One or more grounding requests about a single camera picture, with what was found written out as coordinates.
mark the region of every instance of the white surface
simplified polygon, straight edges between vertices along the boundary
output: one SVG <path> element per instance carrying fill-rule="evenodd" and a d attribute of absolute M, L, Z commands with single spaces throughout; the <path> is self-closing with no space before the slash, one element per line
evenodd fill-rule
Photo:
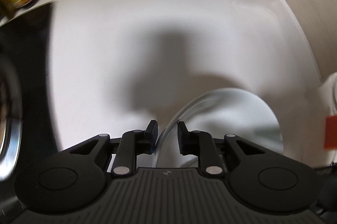
<path fill-rule="evenodd" d="M 199 95 L 239 87 L 271 105 L 285 136 L 285 155 L 303 158 L 297 132 L 305 118 L 297 113 L 289 119 L 284 101 L 317 87 L 320 79 L 284 1 L 39 4 L 48 1 L 56 1 L 49 75 L 60 149 L 100 133 L 120 137 L 144 129 L 152 118 L 163 126 Z"/>
<path fill-rule="evenodd" d="M 212 91 L 191 102 L 182 112 L 173 122 L 185 121 L 188 131 L 209 132 L 219 139 L 226 134 L 235 134 L 283 153 L 280 128 L 273 111 L 263 100 L 245 90 L 224 88 Z M 159 168 L 189 167 L 198 159 L 180 154 L 176 125 L 156 151 L 156 158 Z"/>

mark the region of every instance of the orange block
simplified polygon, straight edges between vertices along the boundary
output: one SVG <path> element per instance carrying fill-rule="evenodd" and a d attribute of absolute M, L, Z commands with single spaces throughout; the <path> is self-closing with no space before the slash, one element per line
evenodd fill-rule
<path fill-rule="evenodd" d="M 326 117 L 324 149 L 337 149 L 337 115 Z"/>

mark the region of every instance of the beige wall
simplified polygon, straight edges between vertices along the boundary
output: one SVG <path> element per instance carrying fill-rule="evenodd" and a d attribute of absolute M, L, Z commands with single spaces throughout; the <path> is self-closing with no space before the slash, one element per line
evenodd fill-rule
<path fill-rule="evenodd" d="M 286 0 L 314 53 L 323 79 L 337 71 L 337 0 Z"/>

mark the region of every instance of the ribbed gray panel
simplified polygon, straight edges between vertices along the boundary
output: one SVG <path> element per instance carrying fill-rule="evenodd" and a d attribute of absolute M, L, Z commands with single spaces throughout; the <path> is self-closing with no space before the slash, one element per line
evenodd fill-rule
<path fill-rule="evenodd" d="M 13 224 L 323 224 L 310 211 L 273 216 L 255 212 L 228 192 L 221 180 L 194 168 L 140 168 L 114 180 L 92 205 L 66 215 L 25 211 Z"/>

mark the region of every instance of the black stove top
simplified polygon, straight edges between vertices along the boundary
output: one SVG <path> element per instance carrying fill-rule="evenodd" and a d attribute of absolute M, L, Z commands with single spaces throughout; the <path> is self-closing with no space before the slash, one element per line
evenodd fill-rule
<path fill-rule="evenodd" d="M 14 64 L 22 92 L 23 127 L 13 175 L 0 183 L 0 209 L 13 199 L 18 172 L 57 152 L 47 96 L 47 50 L 53 4 L 31 10 L 0 27 L 0 52 Z"/>

